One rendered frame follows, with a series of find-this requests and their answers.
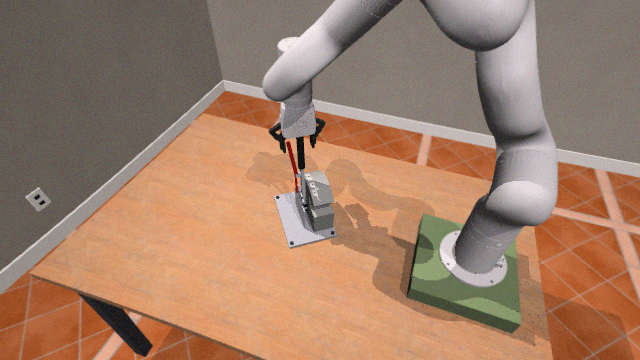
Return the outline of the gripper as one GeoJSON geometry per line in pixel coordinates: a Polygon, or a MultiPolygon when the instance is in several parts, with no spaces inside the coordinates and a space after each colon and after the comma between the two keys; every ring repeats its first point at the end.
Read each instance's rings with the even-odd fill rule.
{"type": "Polygon", "coordinates": [[[315,117],[313,102],[309,106],[299,109],[289,108],[281,103],[279,123],[268,131],[275,140],[279,141],[280,150],[283,150],[285,154],[286,139],[310,135],[310,144],[312,148],[315,148],[316,137],[325,124],[324,120],[315,117]],[[316,127],[316,123],[320,125],[316,127]],[[275,133],[279,129],[281,130],[280,134],[275,133]]]}

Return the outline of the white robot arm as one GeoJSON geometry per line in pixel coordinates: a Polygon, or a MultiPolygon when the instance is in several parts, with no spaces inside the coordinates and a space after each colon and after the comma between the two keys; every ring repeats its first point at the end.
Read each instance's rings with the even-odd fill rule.
{"type": "MultiPolygon", "coordinates": [[[[312,79],[401,1],[335,0],[300,37],[278,43],[265,95],[290,108],[311,104],[312,79]]],[[[420,2],[449,39],[475,51],[480,101],[496,143],[489,193],[461,231],[444,237],[439,255],[459,281],[491,287],[506,275],[504,252],[524,226],[550,217],[558,195],[558,153],[538,74],[535,0],[420,2]]]]}

